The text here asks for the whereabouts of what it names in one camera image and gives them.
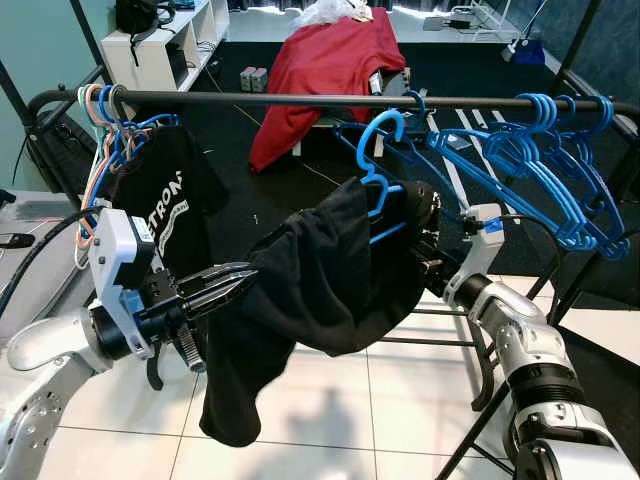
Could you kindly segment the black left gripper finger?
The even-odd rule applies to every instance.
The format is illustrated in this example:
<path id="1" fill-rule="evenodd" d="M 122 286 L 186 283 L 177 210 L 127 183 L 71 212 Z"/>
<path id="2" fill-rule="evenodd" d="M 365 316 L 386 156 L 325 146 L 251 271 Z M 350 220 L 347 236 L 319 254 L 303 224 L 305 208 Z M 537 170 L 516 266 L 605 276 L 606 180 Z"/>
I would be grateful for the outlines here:
<path id="1" fill-rule="evenodd" d="M 250 279 L 257 271 L 251 262 L 224 262 L 179 279 L 175 288 L 183 297 L 212 294 Z"/>
<path id="2" fill-rule="evenodd" d="M 244 280 L 244 282 L 233 287 L 220 289 L 212 294 L 201 294 L 196 297 L 184 297 L 184 312 L 186 314 L 209 314 L 209 312 L 216 310 L 225 305 L 225 303 L 232 301 L 234 297 L 241 294 L 244 289 L 253 283 L 255 275 L 250 279 Z"/>

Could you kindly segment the black garment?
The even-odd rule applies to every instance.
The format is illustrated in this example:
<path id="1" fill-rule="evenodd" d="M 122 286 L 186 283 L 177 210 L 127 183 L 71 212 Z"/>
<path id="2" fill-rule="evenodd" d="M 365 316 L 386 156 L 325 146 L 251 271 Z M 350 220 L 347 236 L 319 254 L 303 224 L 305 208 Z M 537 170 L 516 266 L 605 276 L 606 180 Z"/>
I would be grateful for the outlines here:
<path id="1" fill-rule="evenodd" d="M 369 193 L 353 178 L 261 238 L 247 256 L 257 269 L 250 287 L 202 329 L 202 433 L 230 447 L 256 442 L 257 398 L 296 346 L 351 355 L 401 324 L 425 292 L 413 244 L 436 207 L 429 183 L 408 180 L 384 209 L 397 232 L 372 241 Z"/>

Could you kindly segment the blue plastic hanger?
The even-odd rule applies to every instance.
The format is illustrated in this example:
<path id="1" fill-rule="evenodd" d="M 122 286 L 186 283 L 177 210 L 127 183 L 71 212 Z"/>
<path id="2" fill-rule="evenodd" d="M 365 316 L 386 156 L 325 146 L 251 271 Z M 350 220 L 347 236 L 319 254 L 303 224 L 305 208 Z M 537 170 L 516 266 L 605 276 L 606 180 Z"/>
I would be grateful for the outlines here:
<path id="1" fill-rule="evenodd" d="M 518 214 L 531 216 L 547 224 L 558 243 L 567 250 L 594 250 L 599 246 L 599 242 L 588 232 L 588 218 L 585 212 L 558 175 L 552 173 L 549 166 L 541 161 L 541 154 L 534 140 L 535 134 L 552 132 L 552 127 L 558 119 L 556 100 L 547 93 L 521 93 L 518 97 L 530 101 L 534 106 L 535 119 L 531 123 L 499 122 L 489 131 L 440 129 L 429 134 L 428 145 L 454 168 L 475 180 L 480 186 L 489 189 L 494 196 L 503 201 L 503 204 L 513 207 Z M 513 177 L 534 179 L 556 202 L 563 220 L 559 223 L 553 221 L 515 189 L 454 151 L 454 148 L 448 145 L 449 137 L 452 136 L 480 140 L 486 159 L 492 161 L 498 169 Z"/>
<path id="2" fill-rule="evenodd" d="M 552 136 L 552 145 L 544 151 L 550 160 L 554 172 L 563 179 L 579 180 L 585 184 L 585 191 L 580 195 L 571 195 L 576 205 L 584 212 L 585 218 L 590 218 L 602 212 L 605 227 L 598 227 L 593 220 L 586 220 L 585 233 L 594 239 L 594 250 L 602 253 L 605 259 L 620 261 L 630 251 L 630 239 L 626 233 L 620 206 L 614 200 L 611 187 L 608 187 L 603 175 L 595 165 L 591 138 L 608 129 L 614 115 L 613 102 L 608 97 L 596 95 L 594 97 L 602 108 L 602 118 L 599 122 L 585 131 L 562 131 L 564 124 L 570 123 L 576 114 L 576 99 L 568 95 L 559 95 L 554 100 L 563 100 L 570 105 L 570 114 L 553 119 L 548 133 Z"/>
<path id="3" fill-rule="evenodd" d="M 355 148 L 356 161 L 357 165 L 364 170 L 364 175 L 358 179 L 358 182 L 364 188 L 366 218 L 370 221 L 370 244 L 383 241 L 407 225 L 404 214 L 394 211 L 394 207 L 404 205 L 407 189 L 403 184 L 394 182 L 387 174 L 380 173 L 378 165 L 367 154 L 375 134 L 384 134 L 392 140 L 402 140 L 404 129 L 406 129 L 406 119 L 402 111 L 388 109 L 375 115 L 358 137 Z"/>
<path id="4" fill-rule="evenodd" d="M 123 88 L 116 84 L 105 84 L 95 100 L 99 115 L 105 120 L 105 145 L 108 147 L 106 165 L 113 172 L 120 166 L 131 163 L 157 128 L 180 124 L 179 116 L 170 113 L 157 114 L 143 122 L 129 120 L 122 109 L 116 108 L 114 104 L 115 93 L 123 91 Z"/>
<path id="5" fill-rule="evenodd" d="M 563 146 L 557 131 L 557 100 L 547 93 L 520 93 L 529 101 L 534 118 L 530 122 L 498 122 L 488 128 L 484 140 L 486 157 L 495 168 L 511 177 L 531 180 L 544 198 L 548 212 L 520 193 L 508 197 L 521 214 L 545 221 L 553 236 L 567 250 L 603 250 L 611 238 L 589 218 L 589 207 L 564 180 L 598 179 L 591 168 Z"/>

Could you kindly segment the orange plastic hanger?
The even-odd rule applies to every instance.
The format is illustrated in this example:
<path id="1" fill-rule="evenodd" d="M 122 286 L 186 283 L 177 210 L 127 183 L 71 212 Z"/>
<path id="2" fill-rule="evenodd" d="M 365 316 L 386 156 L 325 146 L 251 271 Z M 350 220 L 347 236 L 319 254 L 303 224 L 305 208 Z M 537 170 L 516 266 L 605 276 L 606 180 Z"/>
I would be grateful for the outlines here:
<path id="1" fill-rule="evenodd" d="M 108 106 L 113 104 L 115 84 L 91 83 L 79 87 L 76 93 L 79 105 L 88 116 L 96 134 L 96 145 L 90 166 L 82 207 L 96 205 L 99 189 L 106 172 L 115 172 L 131 160 L 132 143 L 127 140 L 123 131 L 123 120 L 119 116 L 111 116 Z"/>

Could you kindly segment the dark blue thin hanger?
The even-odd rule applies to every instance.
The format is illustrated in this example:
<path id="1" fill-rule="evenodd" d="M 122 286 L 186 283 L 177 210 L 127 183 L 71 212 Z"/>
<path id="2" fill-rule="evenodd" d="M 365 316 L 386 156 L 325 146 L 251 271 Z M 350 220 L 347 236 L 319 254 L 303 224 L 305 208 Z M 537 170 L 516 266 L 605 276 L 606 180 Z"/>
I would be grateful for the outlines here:
<path id="1" fill-rule="evenodd" d="M 457 202 L 457 205 L 454 207 L 444 207 L 445 218 L 452 220 L 453 223 L 463 224 L 465 223 L 465 220 L 462 219 L 463 214 L 460 209 L 465 210 L 466 206 L 465 202 L 460 198 L 460 193 L 465 192 L 465 189 L 461 186 L 445 186 L 445 182 L 448 180 L 447 175 L 444 174 L 443 170 L 440 169 L 438 165 L 431 163 L 428 156 L 421 154 L 419 151 L 420 145 L 426 146 L 425 141 L 428 140 L 430 133 L 428 123 L 422 119 L 422 115 L 424 115 L 424 113 L 429 114 L 430 110 L 426 109 L 425 101 L 422 99 L 420 92 L 410 90 L 404 92 L 404 96 L 410 96 L 416 101 L 415 108 L 411 108 L 407 113 L 402 114 L 404 122 L 406 122 L 404 133 L 399 137 L 394 137 L 392 133 L 381 131 L 381 129 L 378 128 L 375 128 L 374 131 L 378 133 L 379 140 L 390 141 L 390 146 L 384 147 L 385 151 L 399 157 L 403 163 L 420 163 L 429 170 L 429 182 L 433 184 L 433 186 L 442 188 L 440 197 L 442 197 L 443 204 L 448 204 L 449 201 Z M 357 131 L 358 133 L 362 133 L 365 131 L 366 127 L 366 124 L 361 123 L 342 123 L 335 127 L 334 136 L 337 140 L 342 142 L 344 146 L 351 147 L 352 150 L 356 152 L 358 166 L 364 164 L 374 165 L 378 172 L 384 173 L 388 178 L 392 178 L 392 173 L 390 173 L 389 170 L 385 169 L 384 166 L 376 163 L 376 161 L 372 160 L 369 155 L 365 154 L 365 147 L 357 146 L 357 143 L 349 141 L 348 138 L 344 136 L 344 132 L 346 131 Z"/>

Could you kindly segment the pale green plastic hanger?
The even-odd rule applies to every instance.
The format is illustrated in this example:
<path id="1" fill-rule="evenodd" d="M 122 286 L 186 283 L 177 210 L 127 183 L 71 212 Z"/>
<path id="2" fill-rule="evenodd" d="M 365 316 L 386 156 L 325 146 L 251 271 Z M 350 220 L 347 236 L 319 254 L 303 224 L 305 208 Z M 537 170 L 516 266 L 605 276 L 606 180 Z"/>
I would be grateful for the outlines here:
<path id="1" fill-rule="evenodd" d="M 84 115 L 90 119 L 93 127 L 93 137 L 95 137 L 95 148 L 93 148 L 93 159 L 90 164 L 90 173 L 86 179 L 83 196 L 81 197 L 81 209 L 88 209 L 96 205 L 96 197 L 99 195 L 99 186 L 102 180 L 102 169 L 105 161 L 108 160 L 104 142 L 108 137 L 108 128 L 104 119 L 96 113 L 93 108 L 93 95 L 100 91 L 102 84 L 90 83 L 87 86 L 79 87 L 77 90 L 77 101 L 84 110 Z M 86 269 L 88 266 L 88 250 L 92 239 L 95 238 L 93 227 L 90 225 L 90 216 L 78 220 L 76 233 L 76 250 L 73 252 L 73 260 L 78 269 Z"/>

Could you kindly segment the black printed T-shirt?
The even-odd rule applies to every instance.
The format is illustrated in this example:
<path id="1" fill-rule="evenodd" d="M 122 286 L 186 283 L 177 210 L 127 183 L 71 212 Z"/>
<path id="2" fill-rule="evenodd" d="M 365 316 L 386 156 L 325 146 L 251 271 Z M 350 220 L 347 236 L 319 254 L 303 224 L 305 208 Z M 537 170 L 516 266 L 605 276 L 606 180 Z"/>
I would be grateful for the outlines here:
<path id="1" fill-rule="evenodd" d="M 188 129 L 152 131 L 140 154 L 116 172 L 111 206 L 141 218 L 161 265 L 175 279 L 214 265 L 209 219 L 228 201 L 209 159 Z"/>

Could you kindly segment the black metal clothes rack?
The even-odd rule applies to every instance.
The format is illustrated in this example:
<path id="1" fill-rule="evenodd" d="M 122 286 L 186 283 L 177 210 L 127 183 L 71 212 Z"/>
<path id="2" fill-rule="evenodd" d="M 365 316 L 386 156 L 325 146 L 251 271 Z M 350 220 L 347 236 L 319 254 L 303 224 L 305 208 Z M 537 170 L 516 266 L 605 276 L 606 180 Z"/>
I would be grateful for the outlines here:
<path id="1" fill-rule="evenodd" d="M 296 105 L 310 108 L 415 108 L 410 96 L 287 95 L 287 93 L 184 93 L 123 91 L 120 99 L 134 104 Z M 480 106 L 530 108 L 518 99 L 425 97 L 426 108 Z M 614 116 L 632 115 L 630 105 L 614 104 Z M 602 108 L 595 99 L 576 99 L 576 111 Z M 490 417 L 511 401 L 513 417 L 507 436 L 511 442 L 508 470 L 513 480 L 640 480 L 620 440 L 605 426 L 602 413 L 585 401 L 579 375 L 559 332 L 558 314 L 544 314 L 530 294 L 481 274 L 479 314 L 445 305 L 445 314 L 465 317 L 470 344 L 484 372 L 497 358 L 506 381 L 494 394 L 466 439 L 449 458 L 436 480 L 448 480 L 467 451 L 477 449 L 477 435 Z M 114 358 L 100 346 L 93 320 L 97 300 L 79 310 L 46 319 L 19 330 L 10 340 L 8 358 L 13 369 L 31 372 L 27 387 L 0 404 L 0 480 L 35 480 L 44 463 L 46 444 L 55 433 L 65 404 L 92 376 L 111 369 Z"/>

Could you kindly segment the red garment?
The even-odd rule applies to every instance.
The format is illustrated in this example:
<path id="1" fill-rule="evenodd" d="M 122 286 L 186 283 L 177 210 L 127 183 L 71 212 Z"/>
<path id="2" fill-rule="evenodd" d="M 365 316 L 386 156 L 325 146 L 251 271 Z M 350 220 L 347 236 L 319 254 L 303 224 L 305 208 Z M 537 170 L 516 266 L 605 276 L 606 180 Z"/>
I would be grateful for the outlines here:
<path id="1" fill-rule="evenodd" d="M 305 26 L 285 40 L 268 79 L 269 93 L 370 95 L 370 79 L 407 67 L 388 10 L 375 6 L 372 19 L 339 19 Z M 324 114 L 324 108 L 270 105 L 250 150 L 250 169 L 260 173 L 288 154 Z"/>

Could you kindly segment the small blue box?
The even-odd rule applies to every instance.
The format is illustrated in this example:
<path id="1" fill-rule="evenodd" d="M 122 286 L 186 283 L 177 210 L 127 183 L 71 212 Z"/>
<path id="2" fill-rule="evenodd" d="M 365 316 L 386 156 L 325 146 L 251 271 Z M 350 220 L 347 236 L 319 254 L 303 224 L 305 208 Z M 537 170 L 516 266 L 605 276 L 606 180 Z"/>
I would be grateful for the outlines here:
<path id="1" fill-rule="evenodd" d="M 545 49 L 539 38 L 520 38 L 512 42 L 511 59 L 513 64 L 545 65 Z"/>

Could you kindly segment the white shelf unit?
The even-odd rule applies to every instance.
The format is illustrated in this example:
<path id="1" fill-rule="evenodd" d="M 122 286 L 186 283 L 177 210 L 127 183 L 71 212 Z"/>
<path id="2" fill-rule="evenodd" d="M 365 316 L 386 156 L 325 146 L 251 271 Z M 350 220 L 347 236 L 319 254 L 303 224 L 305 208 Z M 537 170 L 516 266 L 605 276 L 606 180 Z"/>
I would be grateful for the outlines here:
<path id="1" fill-rule="evenodd" d="M 142 35 L 118 29 L 102 38 L 114 83 L 128 90 L 188 91 L 227 37 L 228 0 L 195 0 L 189 10 L 161 9 L 159 18 L 163 23 Z"/>

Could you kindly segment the white crumpled plastic bag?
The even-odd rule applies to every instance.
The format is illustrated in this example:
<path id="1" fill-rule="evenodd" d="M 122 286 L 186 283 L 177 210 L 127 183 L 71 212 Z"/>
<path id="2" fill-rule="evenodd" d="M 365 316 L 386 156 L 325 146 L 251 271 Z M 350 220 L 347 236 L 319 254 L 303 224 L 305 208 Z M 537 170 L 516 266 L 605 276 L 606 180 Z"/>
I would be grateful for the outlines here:
<path id="1" fill-rule="evenodd" d="M 302 10 L 294 26 L 324 26 L 342 19 L 370 22 L 372 9 L 367 0 L 315 0 Z"/>

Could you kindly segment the black bag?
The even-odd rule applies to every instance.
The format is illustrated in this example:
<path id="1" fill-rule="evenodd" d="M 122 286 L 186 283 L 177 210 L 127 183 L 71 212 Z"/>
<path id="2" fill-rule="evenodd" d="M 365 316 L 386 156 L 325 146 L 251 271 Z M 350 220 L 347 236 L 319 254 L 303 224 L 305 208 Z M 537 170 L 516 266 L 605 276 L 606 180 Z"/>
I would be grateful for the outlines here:
<path id="1" fill-rule="evenodd" d="M 115 0 L 113 14 L 116 31 L 143 35 L 172 22 L 177 8 L 172 0 Z"/>

